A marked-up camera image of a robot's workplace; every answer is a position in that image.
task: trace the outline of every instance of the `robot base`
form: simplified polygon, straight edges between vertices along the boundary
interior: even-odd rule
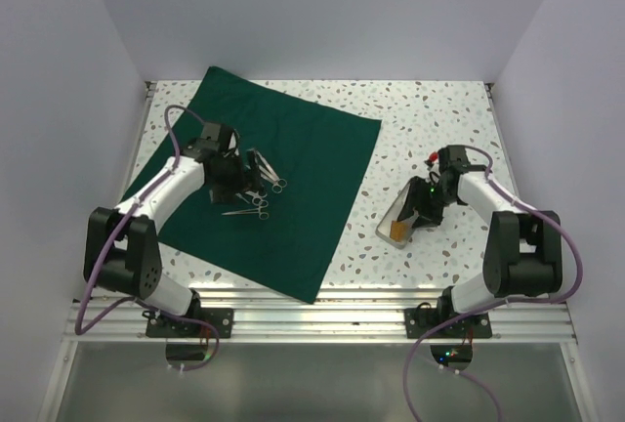
[[[436,308],[429,303],[422,303],[417,308],[407,308],[403,311],[406,336],[408,339],[418,339],[430,329],[438,326],[442,321],[438,317]],[[429,337],[429,339],[463,339],[473,329],[474,339],[489,339],[492,337],[488,314],[467,317]]]

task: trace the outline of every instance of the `orange object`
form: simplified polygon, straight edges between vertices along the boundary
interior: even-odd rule
[[[391,232],[389,233],[389,238],[393,241],[402,241],[406,238],[408,232],[409,227],[404,222],[393,220],[391,222]]]

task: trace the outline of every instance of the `glass panel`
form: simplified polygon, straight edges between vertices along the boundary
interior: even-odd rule
[[[412,420],[401,388],[405,345],[228,344],[205,368],[168,370],[164,344],[79,346],[61,421]],[[475,384],[439,371],[425,346],[410,392],[428,421],[495,421]],[[507,422],[580,421],[559,345],[476,346],[468,372],[501,401]]]

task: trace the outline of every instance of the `green cloth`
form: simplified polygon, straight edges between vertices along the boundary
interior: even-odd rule
[[[159,241],[285,295],[314,302],[347,222],[380,131],[380,121],[263,88],[210,67],[188,105],[205,120],[240,134],[241,150],[257,148],[287,180],[281,194],[268,186],[268,220],[222,216],[248,208],[211,204],[203,188],[187,198],[162,228]],[[185,113],[174,126],[181,144],[201,127]],[[167,138],[126,197],[172,156]]]

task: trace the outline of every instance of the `metal frame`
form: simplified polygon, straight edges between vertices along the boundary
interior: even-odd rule
[[[495,121],[495,129],[497,129],[497,135],[499,136],[499,143],[501,144],[501,149],[504,152],[504,157],[506,159],[506,165],[508,165],[508,172],[510,173],[510,180],[512,181],[512,187],[515,190],[515,194],[519,194],[519,186],[517,186],[517,179],[515,178],[515,173],[512,171],[512,165],[510,164],[510,154],[508,153],[508,148],[506,147],[506,143],[504,142],[503,134],[501,133],[501,125],[499,124],[499,118],[497,117],[497,111],[495,111],[495,103],[492,101],[492,88],[494,84],[487,83],[484,85],[484,90],[486,91],[486,95],[488,96],[488,104],[490,105],[490,110],[492,111],[492,118]]]
[[[436,305],[439,289],[321,290],[314,305],[302,305],[269,290],[198,289],[205,308],[233,308],[234,343],[406,343],[403,310],[421,302]],[[86,319],[114,297],[94,297]],[[69,314],[64,338],[81,342],[145,340],[146,320],[135,304],[121,306],[83,336],[74,335],[77,313]],[[566,305],[515,304],[490,312],[497,343],[574,343]],[[455,340],[437,340],[437,343]]]
[[[156,82],[146,82],[146,101],[144,102],[144,107],[142,108],[142,116],[141,122],[139,123],[139,127],[137,129],[137,137],[135,138],[135,146],[133,147],[133,151],[130,155],[128,165],[126,166],[126,170],[124,171],[124,178],[121,186],[119,187],[119,192],[117,193],[117,198],[121,199],[124,195],[124,192],[130,185],[130,180],[133,175],[133,167],[135,166],[135,160],[137,159],[137,153],[139,153],[139,146],[141,145],[141,138],[144,134],[144,129],[146,127],[147,118],[149,117],[149,109],[152,106],[152,100],[154,99],[154,93],[156,92]]]
[[[57,361],[50,376],[50,383],[41,404],[37,422],[55,422],[57,420],[77,349],[78,343],[76,341],[70,339],[61,341]]]
[[[582,421],[597,422],[601,420],[597,412],[597,406],[593,400],[593,394],[590,390],[586,372],[579,358],[577,344],[562,343],[560,347],[562,349],[562,357],[564,358],[564,365],[566,365],[570,386],[575,395],[577,409],[582,417]]]

